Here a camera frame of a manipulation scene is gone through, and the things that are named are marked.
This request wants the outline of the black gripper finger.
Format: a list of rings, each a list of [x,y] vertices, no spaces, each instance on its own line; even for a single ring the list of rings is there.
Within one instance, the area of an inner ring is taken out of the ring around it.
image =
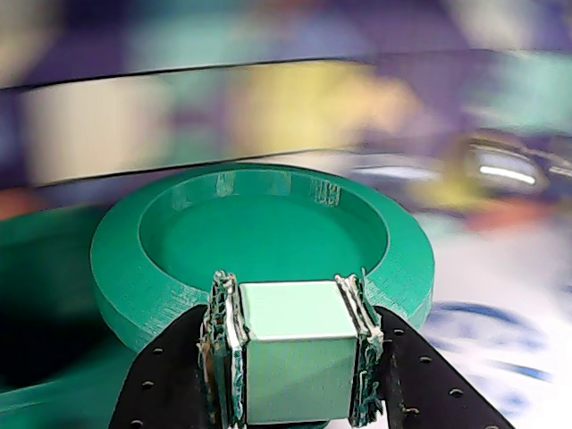
[[[206,305],[170,323],[133,361],[112,428],[242,428],[245,322],[234,274],[214,274]]]
[[[367,301],[360,279],[334,278],[357,327],[349,424],[509,428],[510,422],[403,318]]]

